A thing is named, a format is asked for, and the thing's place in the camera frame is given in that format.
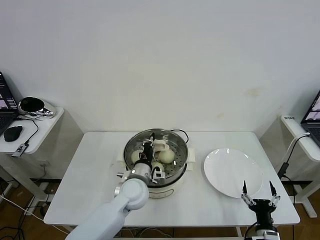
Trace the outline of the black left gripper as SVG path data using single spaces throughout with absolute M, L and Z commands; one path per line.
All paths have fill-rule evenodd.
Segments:
M 144 163 L 150 164 L 154 158 L 154 144 L 155 140 L 155 133 L 151 133 L 150 136 L 148 136 L 143 141 L 143 152 L 141 153 L 141 160 Z

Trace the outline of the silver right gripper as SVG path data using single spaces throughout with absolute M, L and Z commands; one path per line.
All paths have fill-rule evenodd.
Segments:
M 255 213 L 257 227 L 273 227 L 271 213 L 275 211 L 281 196 L 277 194 L 277 190 L 269 181 L 272 198 L 268 199 L 252 199 L 248 195 L 246 182 L 243 182 L 241 199 L 246 203 L 248 208 Z

